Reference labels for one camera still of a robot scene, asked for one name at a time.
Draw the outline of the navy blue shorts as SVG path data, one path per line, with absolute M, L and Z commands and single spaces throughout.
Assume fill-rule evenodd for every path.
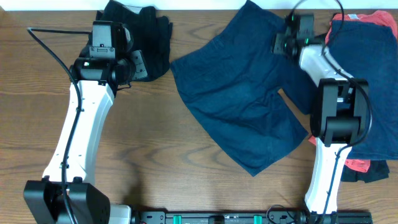
M 224 31 L 171 63 L 178 93 L 203 129 L 251 175 L 307 136 L 280 90 L 309 114 L 317 88 L 293 61 L 272 52 L 284 20 L 247 1 Z

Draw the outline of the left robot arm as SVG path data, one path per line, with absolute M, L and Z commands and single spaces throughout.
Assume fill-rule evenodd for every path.
M 24 200 L 37 223 L 139 223 L 128 205 L 112 204 L 95 187 L 103 125 L 116 93 L 147 77 L 126 25 L 94 21 L 86 53 L 66 68 L 70 100 L 60 139 L 40 180 L 30 180 Z

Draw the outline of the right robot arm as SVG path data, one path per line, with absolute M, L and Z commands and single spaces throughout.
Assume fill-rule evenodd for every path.
M 368 82 L 338 64 L 326 42 L 314 36 L 314 20 L 312 14 L 291 12 L 285 18 L 287 29 L 276 35 L 272 51 L 295 60 L 317 87 L 310 115 L 316 158 L 305 204 L 311 214 L 323 217 L 337 211 L 346 158 L 367 137 L 373 112 Z

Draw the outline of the folded black shorts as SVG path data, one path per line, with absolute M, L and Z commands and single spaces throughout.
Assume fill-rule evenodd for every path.
M 132 51 L 140 50 L 146 63 L 147 76 L 142 82 L 151 82 L 170 68 L 170 38 L 173 24 L 166 16 L 157 17 L 153 6 L 134 13 L 117 1 L 110 1 L 105 9 L 96 13 L 97 21 L 120 22 L 133 38 Z

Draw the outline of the navy blue garment in pile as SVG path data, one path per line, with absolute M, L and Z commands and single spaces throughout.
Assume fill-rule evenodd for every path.
M 350 159 L 397 159 L 397 39 L 392 29 L 359 21 L 332 21 L 328 45 L 344 70 L 369 83 L 373 125 Z

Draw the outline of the red garment in pile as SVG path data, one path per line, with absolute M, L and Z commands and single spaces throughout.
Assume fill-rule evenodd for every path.
M 331 22 L 332 21 L 359 21 L 359 22 L 367 22 L 376 24 L 379 26 L 386 26 L 392 29 L 392 33 L 397 39 L 397 22 L 393 18 L 393 16 L 386 11 L 375 11 L 372 14 L 346 14 L 342 15 L 341 13 L 336 13 L 333 15 L 330 21 L 330 28 L 328 32 L 325 34 L 325 42 L 329 44 L 335 39 L 334 37 L 330 37 L 331 32 Z M 371 160 L 371 159 L 350 159 L 345 163 L 345 166 L 350 169 L 359 171 L 359 172 L 367 172 L 370 167 L 370 161 L 388 161 L 388 160 Z

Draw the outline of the black garment under pile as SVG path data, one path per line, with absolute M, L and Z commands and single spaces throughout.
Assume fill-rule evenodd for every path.
M 341 176 L 342 182 L 357 182 L 364 183 L 375 182 L 389 177 L 389 167 L 386 161 L 370 161 L 370 167 L 367 172 L 359 172 L 345 166 Z

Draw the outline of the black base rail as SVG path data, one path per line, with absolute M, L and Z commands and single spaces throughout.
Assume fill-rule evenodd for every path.
M 131 224 L 373 224 L 369 212 L 335 212 L 317 215 L 304 210 L 268 210 L 264 213 L 137 212 Z

